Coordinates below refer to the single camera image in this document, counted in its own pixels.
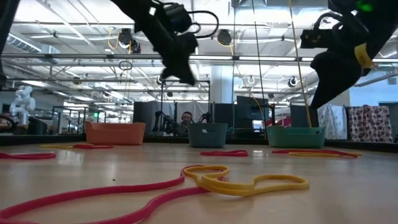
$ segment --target man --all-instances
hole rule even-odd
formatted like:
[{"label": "man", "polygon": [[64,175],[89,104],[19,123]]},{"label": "man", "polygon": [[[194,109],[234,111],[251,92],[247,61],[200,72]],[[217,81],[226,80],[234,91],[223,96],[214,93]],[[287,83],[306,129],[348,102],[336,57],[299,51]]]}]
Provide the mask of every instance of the man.
[{"label": "man", "polygon": [[188,124],[192,122],[192,113],[189,111],[182,113],[181,119],[181,123],[177,126],[177,136],[188,137]]}]

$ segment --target plastic basket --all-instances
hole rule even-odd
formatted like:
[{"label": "plastic basket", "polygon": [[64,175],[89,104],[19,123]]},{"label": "plastic basket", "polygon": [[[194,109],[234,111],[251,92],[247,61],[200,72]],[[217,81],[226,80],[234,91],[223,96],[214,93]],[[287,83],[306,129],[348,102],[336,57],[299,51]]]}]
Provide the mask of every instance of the plastic basket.
[{"label": "plastic basket", "polygon": [[224,147],[228,124],[192,123],[188,125],[191,147]]},{"label": "plastic basket", "polygon": [[86,122],[86,138],[90,144],[142,145],[145,123],[91,123]]},{"label": "plastic basket", "polygon": [[267,127],[269,145],[282,148],[317,148],[325,143],[326,128]]}]

